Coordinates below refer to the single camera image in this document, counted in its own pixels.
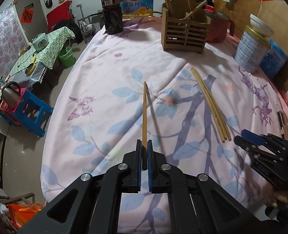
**green rice cooker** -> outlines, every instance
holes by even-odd
[[[32,40],[32,45],[36,51],[42,51],[48,45],[48,36],[45,33],[38,34]]]

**floor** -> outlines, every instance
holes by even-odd
[[[84,42],[73,44],[73,56],[78,59],[86,46]],[[54,107],[71,69],[72,67],[62,71],[53,89],[48,85],[41,85],[41,99]],[[9,127],[3,158],[3,188],[10,197],[33,192],[36,202],[44,205],[40,183],[44,142],[45,136],[39,139],[25,128]]]

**dark liquid bottle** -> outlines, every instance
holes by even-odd
[[[103,18],[107,34],[115,34],[123,31],[122,11],[120,0],[101,0]]]

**green trash can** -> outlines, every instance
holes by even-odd
[[[66,68],[70,68],[76,62],[71,47],[63,48],[58,54],[58,59]]]

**plastic covered curtain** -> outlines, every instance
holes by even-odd
[[[18,59],[26,40],[16,19],[15,8],[10,6],[0,13],[0,76],[8,76]]]

